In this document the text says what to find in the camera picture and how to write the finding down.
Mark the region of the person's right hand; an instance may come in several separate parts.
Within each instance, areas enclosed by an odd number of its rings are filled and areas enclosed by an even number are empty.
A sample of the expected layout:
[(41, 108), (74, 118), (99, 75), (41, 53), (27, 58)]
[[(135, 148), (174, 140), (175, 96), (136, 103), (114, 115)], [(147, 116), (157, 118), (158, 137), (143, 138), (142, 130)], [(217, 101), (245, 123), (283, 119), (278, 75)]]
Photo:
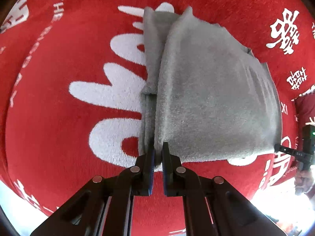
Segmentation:
[(314, 197), (314, 165), (308, 170), (298, 169), (295, 175), (295, 194), (305, 194), (309, 199)]

